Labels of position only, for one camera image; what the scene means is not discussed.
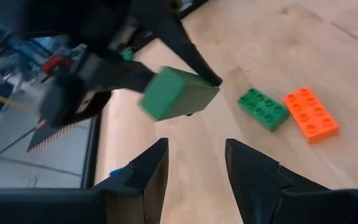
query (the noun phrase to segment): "lego stud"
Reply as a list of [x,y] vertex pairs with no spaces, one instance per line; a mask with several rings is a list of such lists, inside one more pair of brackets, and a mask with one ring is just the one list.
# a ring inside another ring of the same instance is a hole
[[331,121],[331,119],[326,118],[326,119],[323,120],[323,127],[325,127],[325,128],[329,128],[329,127],[331,127],[333,124],[334,124],[334,123],[333,123],[333,121]]
[[257,109],[256,109],[256,113],[257,113],[258,115],[263,115],[264,111],[263,111],[261,108],[257,108]]
[[247,98],[245,96],[243,96],[243,97],[240,98],[240,101],[245,102],[245,101],[247,101]]
[[263,101],[263,100],[265,99],[262,94],[256,95],[256,98],[257,98],[259,101]]
[[324,114],[324,110],[323,110],[322,108],[315,108],[315,109],[313,110],[313,113],[314,113],[315,115],[321,116],[321,115]]
[[266,100],[266,101],[265,101],[265,106],[266,106],[266,107],[271,107],[271,106],[273,106],[273,101],[272,101],[272,100]]
[[313,134],[316,132],[316,127],[312,124],[308,125],[307,127],[307,132],[310,133],[310,134]]
[[295,110],[295,111],[299,111],[302,109],[301,105],[299,105],[298,103],[295,103],[294,105],[292,105],[292,108]]
[[276,113],[281,113],[281,111],[282,111],[281,106],[276,106],[276,107],[274,108],[274,111],[275,111]]
[[301,114],[301,115],[299,115],[299,120],[302,122],[308,121],[309,116],[307,114]]
[[250,94],[255,94],[255,93],[256,93],[256,90],[250,89],[250,90],[248,90],[248,93],[250,93]]
[[289,102],[296,100],[296,97],[294,95],[288,95],[287,98],[288,98]]
[[313,99],[313,98],[308,98],[308,99],[306,100],[306,103],[307,103],[308,105],[312,106],[312,105],[316,104],[316,100]]
[[249,109],[254,109],[255,103],[249,102],[249,103],[247,104],[247,106],[248,106]]
[[273,121],[272,115],[266,115],[265,119],[266,119],[267,122],[272,122]]
[[305,88],[302,88],[301,91],[300,91],[300,93],[301,93],[302,96],[307,96],[307,95],[309,95],[309,91],[308,91],[307,89],[305,89]]

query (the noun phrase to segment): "toy brick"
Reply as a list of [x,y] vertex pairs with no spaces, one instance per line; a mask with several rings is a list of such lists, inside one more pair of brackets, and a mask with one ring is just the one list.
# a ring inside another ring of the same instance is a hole
[[284,97],[284,102],[309,143],[336,135],[339,126],[309,88]]
[[121,53],[121,55],[124,58],[124,60],[134,60],[134,53],[132,52],[131,49],[125,49]]
[[255,88],[248,90],[238,100],[238,104],[242,110],[270,131],[275,131],[289,116],[288,110],[283,105]]
[[219,87],[199,75],[163,67],[147,86],[139,105],[161,121],[205,109],[218,92]]

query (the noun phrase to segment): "black cable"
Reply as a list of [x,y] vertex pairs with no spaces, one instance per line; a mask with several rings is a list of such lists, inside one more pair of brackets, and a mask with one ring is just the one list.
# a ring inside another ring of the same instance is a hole
[[37,129],[37,127],[32,128],[30,131],[26,132],[25,134],[23,134],[21,137],[19,137],[18,139],[16,139],[15,141],[13,141],[12,143],[10,143],[8,146],[6,146],[3,150],[0,151],[0,155],[2,153],[4,153],[5,151],[7,151],[10,147],[12,147],[13,145],[15,145],[16,143],[18,143],[20,140],[24,139],[26,136],[28,136],[29,134],[31,134],[33,131],[35,131]]
[[18,159],[10,159],[10,158],[0,156],[0,161],[10,162],[10,163],[13,163],[13,164],[19,164],[19,165],[24,165],[24,166],[31,166],[31,167],[35,167],[35,168],[39,168],[39,169],[58,172],[58,173],[61,173],[61,174],[73,175],[75,177],[81,177],[81,174],[77,174],[77,173],[70,172],[70,171],[67,171],[67,170],[62,170],[62,169],[56,169],[56,168],[45,166],[45,165],[34,164],[32,162],[20,161]]
[[[31,180],[33,180],[33,179],[34,179],[34,184],[33,184],[33,186],[31,186],[31,185],[30,185],[30,184],[31,184]],[[29,184],[27,184],[27,188],[28,188],[28,189],[34,189],[35,186],[37,186],[37,182],[38,182],[38,177],[35,176],[34,178],[32,178],[32,179],[29,180]]]
[[34,44],[36,47],[38,47],[39,49],[43,50],[44,53],[46,53],[47,57],[50,57],[53,55],[53,52],[49,51],[45,46],[43,46],[42,44],[40,44],[38,41],[34,40],[34,39],[30,39],[29,42],[31,44]]

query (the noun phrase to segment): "blue object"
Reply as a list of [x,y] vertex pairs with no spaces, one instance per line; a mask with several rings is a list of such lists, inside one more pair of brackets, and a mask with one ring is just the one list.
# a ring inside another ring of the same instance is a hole
[[[9,32],[9,29],[0,24],[0,40]],[[57,40],[51,37],[43,37],[30,41],[22,41],[18,36],[9,35],[5,42],[4,50],[0,52],[1,58],[8,58],[12,55],[18,55],[12,65],[5,63],[1,67],[2,73],[18,68],[24,81],[29,81],[36,77],[37,70],[33,72],[33,67],[41,67],[52,55],[52,45]]]
[[114,176],[114,175],[118,175],[120,173],[120,171],[122,171],[124,169],[124,167],[122,168],[118,168],[116,170],[113,170],[110,172],[110,177]]

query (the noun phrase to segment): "wooden floor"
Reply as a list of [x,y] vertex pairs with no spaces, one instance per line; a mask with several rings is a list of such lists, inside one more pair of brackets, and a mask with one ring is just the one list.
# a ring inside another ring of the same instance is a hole
[[[241,223],[224,143],[235,138],[332,189],[358,188],[358,0],[210,0],[183,23],[224,80],[201,113],[153,123],[137,93],[114,92],[103,114],[96,181],[160,137],[170,141],[161,223]],[[156,40],[137,60],[190,70]],[[270,133],[237,99],[255,87],[282,97],[310,87],[339,123],[339,135],[309,145],[290,118]]]

